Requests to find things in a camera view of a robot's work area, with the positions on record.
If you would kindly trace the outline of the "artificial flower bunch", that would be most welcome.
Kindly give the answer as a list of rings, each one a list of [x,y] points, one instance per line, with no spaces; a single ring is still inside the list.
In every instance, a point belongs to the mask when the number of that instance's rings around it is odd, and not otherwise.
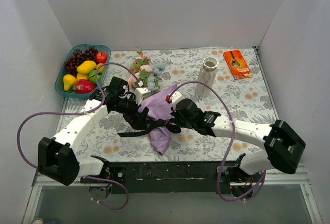
[[[130,75],[128,79],[129,88],[135,89],[139,87],[139,83],[142,83],[142,87],[148,88],[152,94],[158,93],[160,91],[161,75],[166,65],[153,62],[150,56],[142,50],[137,51],[137,54],[129,69],[139,80],[137,81],[135,77]]]

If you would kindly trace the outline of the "purple paper bouquet wrap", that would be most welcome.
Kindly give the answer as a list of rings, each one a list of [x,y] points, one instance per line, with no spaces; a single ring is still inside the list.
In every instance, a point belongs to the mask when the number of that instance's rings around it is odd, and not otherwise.
[[[140,104],[138,112],[142,112],[145,107],[148,107],[148,116],[158,120],[171,119],[172,105],[166,101],[166,97],[170,95],[177,88],[177,83],[167,89],[160,91],[157,94],[148,97]],[[151,145],[156,151],[163,155],[170,144],[171,132],[166,127],[155,128],[150,132]]]

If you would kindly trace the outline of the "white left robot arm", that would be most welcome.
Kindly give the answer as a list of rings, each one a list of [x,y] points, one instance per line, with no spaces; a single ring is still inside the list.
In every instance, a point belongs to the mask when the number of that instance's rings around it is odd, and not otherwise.
[[[81,115],[52,138],[44,137],[39,142],[37,171],[66,186],[77,177],[85,176],[92,176],[99,183],[106,182],[110,176],[107,160],[97,156],[79,160],[76,154],[80,144],[112,111],[123,114],[124,119],[139,130],[146,129],[147,109],[142,113],[138,109],[150,95],[150,90],[142,86],[131,92],[127,81],[113,77],[110,85],[90,95]]]

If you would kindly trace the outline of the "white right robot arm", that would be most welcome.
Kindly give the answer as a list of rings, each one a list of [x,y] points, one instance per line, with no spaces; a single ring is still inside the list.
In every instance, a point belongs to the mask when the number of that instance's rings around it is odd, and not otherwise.
[[[233,137],[260,148],[253,154],[241,154],[232,167],[221,170],[221,178],[229,182],[243,182],[270,169],[294,174],[306,144],[283,120],[273,124],[256,124],[229,120],[217,112],[203,112],[187,98],[169,97],[172,115],[182,128],[192,129],[201,135]]]

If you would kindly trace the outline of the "black ribbon gold lettering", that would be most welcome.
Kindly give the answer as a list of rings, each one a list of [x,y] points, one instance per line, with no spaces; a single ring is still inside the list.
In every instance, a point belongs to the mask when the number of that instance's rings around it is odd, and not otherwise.
[[[147,118],[147,128],[146,129],[135,129],[137,132],[118,132],[119,137],[138,137],[149,134],[151,131],[155,130],[156,128],[165,127],[167,123],[174,123],[178,125],[176,119],[153,119]]]

